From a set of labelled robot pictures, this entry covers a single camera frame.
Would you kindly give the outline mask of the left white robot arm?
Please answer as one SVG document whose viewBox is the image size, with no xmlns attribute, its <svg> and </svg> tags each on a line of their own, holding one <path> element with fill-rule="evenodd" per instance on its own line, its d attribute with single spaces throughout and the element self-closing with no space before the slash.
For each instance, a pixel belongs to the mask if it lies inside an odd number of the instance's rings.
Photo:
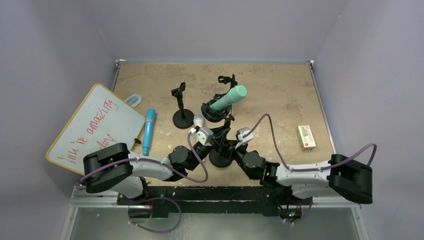
<svg viewBox="0 0 424 240">
<path fill-rule="evenodd" d="M 146 178 L 163 182 L 187 179 L 205 183 L 209 178 L 203 159 L 227 140 L 228 127 L 193 127 L 187 144 L 177 146 L 166 157 L 151 157 L 130 151 L 125 143 L 116 143 L 86 155 L 81 183 L 89 194 L 114 191 L 138 205 L 149 199 Z"/>
</svg>

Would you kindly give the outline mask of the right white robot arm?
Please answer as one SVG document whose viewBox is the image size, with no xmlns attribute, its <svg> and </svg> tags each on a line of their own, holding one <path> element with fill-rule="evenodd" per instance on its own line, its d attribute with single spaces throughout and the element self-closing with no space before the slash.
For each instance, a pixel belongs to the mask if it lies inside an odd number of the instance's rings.
<svg viewBox="0 0 424 240">
<path fill-rule="evenodd" d="M 230 159 L 237 162 L 250 180 L 269 188 L 282 188 L 280 196 L 288 204 L 298 199 L 341 196 L 356 203 L 373 203 L 373 169 L 371 163 L 377 145 L 369 143 L 352 156 L 332 154 L 329 160 L 312 164 L 267 161 L 257 151 L 242 145 L 231 149 Z"/>
</svg>

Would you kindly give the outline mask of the green microphone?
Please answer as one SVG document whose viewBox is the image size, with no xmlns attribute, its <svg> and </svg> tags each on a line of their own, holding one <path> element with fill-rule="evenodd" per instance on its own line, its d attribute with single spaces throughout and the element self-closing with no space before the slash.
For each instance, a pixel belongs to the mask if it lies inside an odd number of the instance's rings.
<svg viewBox="0 0 424 240">
<path fill-rule="evenodd" d="M 234 88 L 231 88 L 228 93 L 226 93 L 219 100 L 215 101 L 210 105 L 212 111 L 221 111 L 226 107 L 238 103 L 243 100 L 248 94 L 248 90 L 245 86 L 239 85 Z"/>
</svg>

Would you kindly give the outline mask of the white microphone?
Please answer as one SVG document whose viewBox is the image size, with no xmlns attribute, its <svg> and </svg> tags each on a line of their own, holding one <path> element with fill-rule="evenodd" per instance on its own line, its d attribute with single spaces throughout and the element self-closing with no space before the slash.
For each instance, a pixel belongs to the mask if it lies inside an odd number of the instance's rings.
<svg viewBox="0 0 424 240">
<path fill-rule="evenodd" d="M 193 124 L 195 127 L 202 128 L 204 126 L 204 116 L 202 114 L 195 114 L 193 116 Z"/>
</svg>

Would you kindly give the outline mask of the black round-base stand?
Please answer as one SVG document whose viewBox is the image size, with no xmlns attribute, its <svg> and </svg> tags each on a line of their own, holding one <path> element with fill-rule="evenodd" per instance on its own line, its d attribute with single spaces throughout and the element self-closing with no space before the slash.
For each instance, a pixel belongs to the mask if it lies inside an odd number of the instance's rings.
<svg viewBox="0 0 424 240">
<path fill-rule="evenodd" d="M 188 129 L 194 124 L 194 113 L 186 109 L 183 103 L 183 91 L 186 83 L 182 82 L 179 87 L 171 90 L 171 95 L 177 99 L 178 110 L 172 117 L 172 122 L 179 129 Z"/>
<path fill-rule="evenodd" d="M 232 116 L 232 104 L 224 107 L 224 109 L 214 112 L 211 108 L 212 104 L 220 100 L 224 97 L 225 94 L 216 93 L 211 100 L 208 102 L 202 103 L 200 110 L 203 117 L 211 122 L 218 123 L 224 120 L 224 125 L 220 127 L 215 127 L 212 129 L 213 137 L 221 140 L 219 142 L 221 145 L 225 142 L 224 137 L 230 130 L 231 121 L 234 121 L 234 117 Z M 212 165 L 217 168 L 226 168 L 231 165 L 232 161 L 228 160 L 228 147 L 224 146 L 224 150 L 221 150 L 218 147 L 213 148 L 209 152 L 209 161 Z"/>
</svg>

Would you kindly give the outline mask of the blue microphone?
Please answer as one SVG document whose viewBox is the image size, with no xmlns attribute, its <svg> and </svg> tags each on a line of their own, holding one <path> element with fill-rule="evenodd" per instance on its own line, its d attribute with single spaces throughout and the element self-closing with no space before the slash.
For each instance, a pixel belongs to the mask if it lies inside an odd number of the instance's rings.
<svg viewBox="0 0 424 240">
<path fill-rule="evenodd" d="M 146 112 L 144 135 L 142 142 L 142 154 L 148 156 L 151 148 L 153 139 L 154 125 L 156 120 L 156 111 L 153 108 L 149 108 Z"/>
</svg>

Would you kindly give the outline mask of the black tripod mic stand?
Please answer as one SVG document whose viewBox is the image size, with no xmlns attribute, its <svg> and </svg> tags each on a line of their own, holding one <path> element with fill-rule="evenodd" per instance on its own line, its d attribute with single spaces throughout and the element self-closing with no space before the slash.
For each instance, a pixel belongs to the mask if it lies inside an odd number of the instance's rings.
<svg viewBox="0 0 424 240">
<path fill-rule="evenodd" d="M 235 86 L 237 86 L 238 85 L 238 82 L 236 81 L 236 78 L 235 78 L 235 74 L 232 74 L 232 76 L 230 77 L 230 76 L 223 76 L 223 75 L 220 75 L 220 76 L 218 76 L 218 78 L 217 78 L 217 80 L 218 80 L 218 82 L 220 83 L 220 84 L 224 84 L 224 85 L 226 85 L 226 84 L 230 84 L 230 86 L 229 86 L 229 90 L 228 91 L 230 91 L 231 89 L 233 89 Z M 221 97 L 223 97 L 225 95 L 225 93 L 216 93 L 214 96 L 213 96 L 213 99 L 214 100 L 219 100 Z"/>
</svg>

